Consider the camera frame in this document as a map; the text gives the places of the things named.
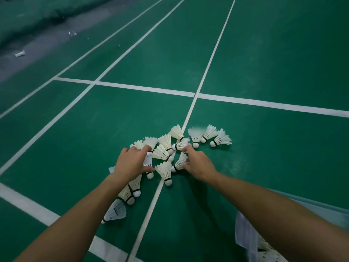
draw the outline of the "green floor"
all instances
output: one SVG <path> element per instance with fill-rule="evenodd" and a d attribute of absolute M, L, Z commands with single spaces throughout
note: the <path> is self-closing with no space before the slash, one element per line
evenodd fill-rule
<path fill-rule="evenodd" d="M 158 0 L 139 0 L 0 84 L 0 113 Z M 95 80 L 181 0 L 162 0 L 60 77 Z M 196 92 L 233 0 L 185 0 L 101 81 Z M 349 110 L 348 0 L 236 0 L 201 93 Z M 0 166 L 89 84 L 52 81 L 0 119 Z M 120 150 L 183 125 L 193 98 L 95 85 L 1 176 L 63 215 L 109 173 Z M 233 145 L 200 145 L 218 171 L 349 209 L 349 119 L 198 98 L 187 128 L 224 128 Z M 160 181 L 97 236 L 130 253 Z M 0 199 L 0 251 L 11 261 L 46 226 Z M 137 258 L 244 261 L 236 209 L 186 172 L 163 187 Z M 86 261 L 102 261 L 88 253 Z"/>

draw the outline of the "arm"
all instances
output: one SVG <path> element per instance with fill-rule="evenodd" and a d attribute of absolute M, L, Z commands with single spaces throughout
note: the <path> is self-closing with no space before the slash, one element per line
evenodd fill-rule
<path fill-rule="evenodd" d="M 103 216 L 120 191 L 141 173 L 155 170 L 143 166 L 150 150 L 148 145 L 142 150 L 124 148 L 115 172 L 48 227 L 14 261 L 82 261 Z"/>
<path fill-rule="evenodd" d="M 291 261 L 346 261 L 349 234 L 313 212 L 269 189 L 218 173 L 211 160 L 191 146 L 184 165 L 229 200 L 253 227 Z"/>

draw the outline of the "white court line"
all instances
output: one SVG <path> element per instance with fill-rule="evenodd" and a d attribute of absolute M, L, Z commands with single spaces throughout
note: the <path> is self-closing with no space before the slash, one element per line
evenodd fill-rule
<path fill-rule="evenodd" d="M 0 198 L 11 203 L 46 226 L 50 226 L 60 217 L 58 214 L 55 214 L 2 183 L 0 183 Z M 128 255 L 126 252 L 97 236 L 93 238 L 89 251 L 107 262 L 125 262 Z"/>
<path fill-rule="evenodd" d="M 99 46 L 103 45 L 105 42 L 107 42 L 109 39 L 111 39 L 112 37 L 114 37 L 117 33 L 119 33 L 121 30 L 123 30 L 125 27 L 127 27 L 129 24 L 131 24 L 132 22 L 136 21 L 139 17 L 141 17 L 143 14 L 145 14 L 147 11 L 149 11 L 151 8 L 153 8 L 154 6 L 156 6 L 159 2 L 161 2 L 162 0 L 157 1 L 156 3 L 154 3 L 152 6 L 150 6 L 149 8 L 147 8 L 146 10 L 144 10 L 142 13 L 140 13 L 137 17 L 133 18 L 130 22 L 128 22 L 126 25 L 124 25 L 123 27 L 121 27 L 120 29 L 116 30 L 113 34 L 111 34 L 109 37 L 107 37 L 106 39 L 104 39 L 101 43 L 99 43 L 98 45 L 94 46 L 92 49 L 90 49 L 88 52 L 86 52 L 83 56 L 81 56 L 80 58 L 78 58 L 76 61 L 74 61 L 72 64 L 70 64 L 68 67 L 66 67 L 64 70 L 60 71 L 58 74 L 56 74 L 54 77 L 52 77 L 51 79 L 49 79 L 46 83 L 42 84 L 41 86 L 39 86 L 37 89 L 35 89 L 34 91 L 32 91 L 31 93 L 29 93 L 27 96 L 25 96 L 24 98 L 22 98 L 20 101 L 18 101 L 16 104 L 14 104 L 13 106 L 11 106 L 8 110 L 6 110 L 4 113 L 0 114 L 0 119 L 2 119 L 4 116 L 6 116 L 8 113 L 10 113 L 12 110 L 14 110 L 16 107 L 18 107 L 20 104 L 22 104 L 24 101 L 26 101 L 29 97 L 31 97 L 32 95 L 36 94 L 38 91 L 40 91 L 42 88 L 44 88 L 46 85 L 48 85 L 49 83 L 51 83 L 55 78 L 57 78 L 58 76 L 60 76 L 61 74 L 63 74 L 64 72 L 66 72 L 67 70 L 69 70 L 72 66 L 74 66 L 76 63 L 78 63 L 79 61 L 81 61 L 83 58 L 85 58 L 87 55 L 89 55 L 91 52 L 93 52 L 95 49 L 97 49 Z"/>
<path fill-rule="evenodd" d="M 67 113 L 84 95 L 89 92 L 96 82 L 99 82 L 119 61 L 121 61 L 131 50 L 133 50 L 143 39 L 146 38 L 161 22 L 163 22 L 170 14 L 173 13 L 180 4 L 184 2 L 181 0 L 167 15 L 165 15 L 159 22 L 157 22 L 147 33 L 145 33 L 135 44 L 133 44 L 128 50 L 126 50 L 116 61 L 114 61 L 98 78 L 93 81 L 76 99 L 74 99 L 65 109 L 63 109 L 54 119 L 52 119 L 45 127 L 41 129 L 30 141 L 28 141 L 14 156 L 10 158 L 1 168 L 0 168 L 0 176 L 14 163 L 18 158 L 21 157 L 22 154 L 25 153 L 26 150 L 29 149 L 30 146 L 33 145 L 49 128 L 52 127 L 65 113 Z"/>
<path fill-rule="evenodd" d="M 213 59 L 213 57 L 214 57 L 214 55 L 215 55 L 215 53 L 216 53 L 216 49 L 217 49 L 218 44 L 219 44 L 219 42 L 220 42 L 220 39 L 221 39 L 221 37 L 222 37 L 222 35 L 223 35 L 225 26 L 226 26 L 226 24 L 227 24 L 227 22 L 228 22 L 228 19 L 229 19 L 229 16 L 230 16 L 231 11 L 232 11 L 232 9 L 233 9 L 234 3 L 235 3 L 235 0 L 233 1 L 233 4 L 231 5 L 230 11 L 229 11 L 228 16 L 227 16 L 227 18 L 226 18 L 226 20 L 225 20 L 225 23 L 224 23 L 224 26 L 223 26 L 223 28 L 222 28 L 222 31 L 220 32 L 220 35 L 219 35 L 219 37 L 218 37 L 216 46 L 215 46 L 215 48 L 213 49 L 213 52 L 212 52 L 212 55 L 211 55 L 211 57 L 210 57 L 210 60 L 208 61 L 206 70 L 205 70 L 205 72 L 204 72 L 204 74 L 203 74 L 203 77 L 202 77 L 202 79 L 201 79 L 201 82 L 200 82 L 200 84 L 199 84 L 199 86 L 198 86 L 198 90 L 196 91 L 196 94 L 195 94 L 194 99 L 193 99 L 193 102 L 192 102 L 192 104 L 191 104 L 191 106 L 190 106 L 190 109 L 189 109 L 189 112 L 188 112 L 188 114 L 187 114 L 187 117 L 185 118 L 184 124 L 183 124 L 183 126 L 182 126 L 183 132 L 185 131 L 185 128 L 186 128 L 186 126 L 187 126 L 187 124 L 188 124 L 190 115 L 191 115 L 191 113 L 192 113 L 192 111 L 193 111 L 193 108 L 194 108 L 194 105 L 195 105 L 196 100 L 197 100 L 197 98 L 198 98 L 198 95 L 199 95 L 199 93 L 200 93 L 201 87 L 202 87 L 203 82 L 204 82 L 204 80 L 205 80 L 205 78 L 206 78 L 208 69 L 210 68 L 212 59 Z M 158 187 L 157 187 L 157 189 L 156 189 L 156 191 L 155 191 L 154 197 L 153 197 L 153 199 L 152 199 L 152 201 L 151 201 L 151 205 L 150 205 L 150 207 L 149 207 L 149 209 L 148 209 L 148 211 L 147 211 L 146 217 L 145 217 L 145 219 L 144 219 L 144 221 L 143 221 L 143 223 L 142 223 L 141 229 L 140 229 L 139 232 L 138 232 L 137 239 L 136 239 L 136 241 L 135 241 L 135 243 L 134 243 L 134 245 L 133 245 L 132 251 L 131 251 L 131 253 L 130 253 L 130 255 L 129 255 L 129 259 L 127 260 L 127 262 L 133 262 L 133 261 L 134 261 L 134 258 L 136 257 L 138 248 L 139 248 L 139 246 L 140 246 L 140 244 L 141 244 L 141 242 L 142 242 L 144 233 L 146 232 L 146 228 L 147 228 L 147 226 L 148 226 L 149 220 L 151 219 L 151 215 L 152 215 L 152 213 L 153 213 L 153 211 L 154 211 L 156 202 L 157 202 L 157 200 L 158 200 L 158 198 L 159 198 L 159 195 L 160 195 L 160 192 L 161 192 L 161 190 L 162 190 L 163 185 L 164 185 L 164 182 L 163 182 L 163 179 L 161 179 L 161 181 L 160 181 L 160 183 L 159 183 L 159 185 L 158 185 Z"/>
<path fill-rule="evenodd" d="M 90 80 L 80 80 L 80 79 L 70 79 L 70 78 L 60 78 L 60 77 L 56 78 L 55 80 L 64 81 L 64 82 L 85 83 L 85 84 L 93 83 L 93 81 L 90 81 Z M 126 88 L 126 89 L 132 89 L 132 90 L 141 90 L 141 91 L 156 92 L 156 93 L 169 94 L 169 95 L 177 95 L 177 96 L 187 96 L 187 97 L 194 97 L 195 96 L 195 93 L 193 93 L 193 92 L 177 91 L 177 90 L 162 89 L 162 88 L 155 88 L 155 87 L 132 86 L 129 84 L 110 83 L 110 82 L 97 82 L 96 84 L 101 85 L 101 86 L 111 86 L 111 87 Z M 349 111 L 345 111 L 345 110 L 336 110 L 336 109 L 316 108 L 316 107 L 312 107 L 312 106 L 282 104 L 282 103 L 276 103 L 276 102 L 247 99 L 247 98 L 217 96 L 217 95 L 208 95 L 208 94 L 202 94 L 202 93 L 199 93 L 197 98 L 206 99 L 206 100 L 213 100 L 213 101 L 237 103 L 237 104 L 244 104 L 244 105 L 254 105 L 254 106 L 264 106 L 267 108 L 276 108 L 276 109 L 284 109 L 284 110 L 291 110 L 291 111 L 297 111 L 297 112 L 305 112 L 305 113 L 313 113 L 313 114 L 321 114 L 321 115 L 329 115 L 329 116 L 349 118 Z"/>
<path fill-rule="evenodd" d="M 71 79 L 71 78 L 63 78 L 63 77 L 57 77 L 55 78 L 56 81 L 64 81 L 64 82 L 72 82 L 72 83 L 85 83 L 90 84 L 93 81 L 90 80 L 81 80 L 81 79 Z M 155 87 L 144 87 L 144 86 L 132 86 L 130 84 L 122 84 L 122 83 L 110 83 L 110 82 L 96 82 L 97 85 L 100 86 L 110 86 L 110 87 L 117 87 L 117 88 L 125 88 L 125 89 L 133 89 L 133 90 L 139 90 L 139 91 L 147 91 L 147 92 L 155 92 L 155 93 L 162 93 L 162 94 L 169 94 L 169 95 L 176 95 L 176 96 L 188 96 L 188 97 L 194 97 L 194 93 L 192 92 L 185 92 L 185 91 L 177 91 L 177 90 L 171 90 L 171 89 L 162 89 L 162 88 L 155 88 Z"/>

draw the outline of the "pile of shuttlecocks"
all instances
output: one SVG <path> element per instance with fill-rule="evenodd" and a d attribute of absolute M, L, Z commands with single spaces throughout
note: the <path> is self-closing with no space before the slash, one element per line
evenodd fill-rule
<path fill-rule="evenodd" d="M 212 125 L 208 125 L 206 129 L 196 127 L 190 128 L 188 129 L 188 134 L 192 139 L 192 143 L 190 143 L 190 138 L 184 137 L 184 132 L 181 127 L 176 125 L 168 134 L 163 135 L 160 138 L 145 137 L 144 140 L 135 141 L 130 147 L 135 146 L 138 149 L 142 149 L 144 145 L 149 145 L 152 148 L 152 151 L 147 153 L 143 166 L 152 166 L 153 158 L 163 160 L 163 163 L 154 168 L 164 180 L 165 185 L 170 186 L 172 185 L 171 172 L 182 170 L 183 165 L 188 160 L 188 156 L 185 153 L 181 153 L 179 160 L 172 165 L 176 151 L 181 151 L 185 146 L 190 144 L 193 148 L 197 149 L 200 142 L 206 143 L 213 137 L 215 137 L 215 139 L 210 142 L 211 147 L 216 147 L 217 145 L 222 144 L 231 144 L 231 139 L 225 134 L 225 131 L 223 129 L 218 131 L 216 130 L 216 127 Z M 172 144 L 171 138 L 176 139 L 177 142 Z M 115 166 L 110 167 L 109 172 L 113 173 L 114 169 Z M 146 176 L 148 179 L 152 179 L 154 173 L 147 172 Z M 139 175 L 136 179 L 129 182 L 129 184 L 121 190 L 118 197 L 124 200 L 128 205 L 132 205 L 135 202 L 135 198 L 141 195 L 141 179 L 142 175 Z M 122 219 L 125 216 L 126 207 L 124 203 L 120 199 L 116 199 L 105 214 L 102 223 L 110 220 Z"/>

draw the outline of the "person's left hand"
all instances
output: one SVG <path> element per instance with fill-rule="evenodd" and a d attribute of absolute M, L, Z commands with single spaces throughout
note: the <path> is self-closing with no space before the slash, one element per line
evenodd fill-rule
<path fill-rule="evenodd" d="M 137 149 L 135 146 L 132 146 L 130 149 L 122 149 L 116 162 L 114 173 L 110 175 L 121 177 L 130 182 L 144 172 L 155 171 L 151 166 L 143 166 L 147 152 L 151 150 L 149 145 L 145 145 L 143 149 Z"/>

